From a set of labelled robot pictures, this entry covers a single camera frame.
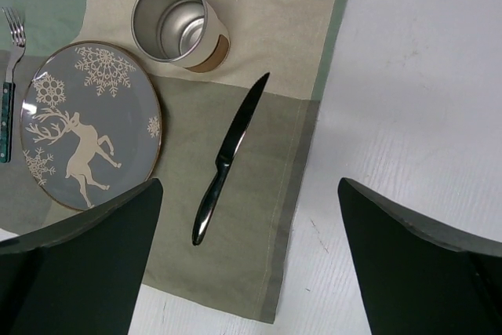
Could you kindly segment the grey reindeer plate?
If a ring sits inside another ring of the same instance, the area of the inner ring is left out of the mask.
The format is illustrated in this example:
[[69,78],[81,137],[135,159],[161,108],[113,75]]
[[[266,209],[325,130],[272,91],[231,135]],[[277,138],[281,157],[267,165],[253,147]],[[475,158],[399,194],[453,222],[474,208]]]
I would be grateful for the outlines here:
[[131,53],[76,42],[34,73],[20,140],[38,186],[58,204],[85,211],[149,178],[162,145],[162,112]]

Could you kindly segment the black table knife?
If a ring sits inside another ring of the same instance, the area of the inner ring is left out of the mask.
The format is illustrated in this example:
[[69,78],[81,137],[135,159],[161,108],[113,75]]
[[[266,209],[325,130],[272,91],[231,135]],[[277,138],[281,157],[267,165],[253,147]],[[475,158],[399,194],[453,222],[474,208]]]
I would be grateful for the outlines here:
[[191,234],[193,246],[200,245],[205,238],[231,164],[253,118],[269,77],[270,73],[265,73],[246,94],[220,146],[215,159],[216,174],[208,186],[195,216]]

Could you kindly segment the metal cup with cork base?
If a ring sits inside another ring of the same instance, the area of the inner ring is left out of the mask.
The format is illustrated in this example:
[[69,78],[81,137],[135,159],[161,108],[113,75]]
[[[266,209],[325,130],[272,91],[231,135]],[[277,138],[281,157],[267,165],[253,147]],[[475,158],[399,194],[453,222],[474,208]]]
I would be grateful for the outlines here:
[[194,73],[218,68],[231,39],[207,0],[136,0],[131,32],[150,59]]

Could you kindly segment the green handled fork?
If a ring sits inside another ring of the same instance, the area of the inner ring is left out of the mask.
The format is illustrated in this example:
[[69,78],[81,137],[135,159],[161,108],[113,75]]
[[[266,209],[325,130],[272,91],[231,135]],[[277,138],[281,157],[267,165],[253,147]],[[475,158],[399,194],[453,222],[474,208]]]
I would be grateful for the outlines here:
[[2,11],[7,20],[12,39],[9,62],[7,64],[5,80],[2,84],[2,107],[1,107],[1,163],[11,160],[13,139],[13,113],[15,88],[14,72],[16,65],[24,56],[26,49],[26,33],[24,23],[19,13],[12,7],[4,7]]

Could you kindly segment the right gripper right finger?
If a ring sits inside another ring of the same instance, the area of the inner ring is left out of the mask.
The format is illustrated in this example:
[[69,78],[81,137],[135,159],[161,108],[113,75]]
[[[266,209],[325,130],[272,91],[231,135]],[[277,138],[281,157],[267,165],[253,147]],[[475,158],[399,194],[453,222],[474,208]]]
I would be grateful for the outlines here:
[[343,178],[338,197],[373,334],[499,334],[501,244]]

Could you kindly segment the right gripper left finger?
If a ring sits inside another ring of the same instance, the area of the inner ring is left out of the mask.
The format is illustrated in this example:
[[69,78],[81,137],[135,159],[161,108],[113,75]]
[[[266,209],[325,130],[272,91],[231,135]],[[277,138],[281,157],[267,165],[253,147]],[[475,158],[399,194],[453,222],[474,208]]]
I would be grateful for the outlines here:
[[150,179],[1,243],[3,334],[126,334],[163,196]]

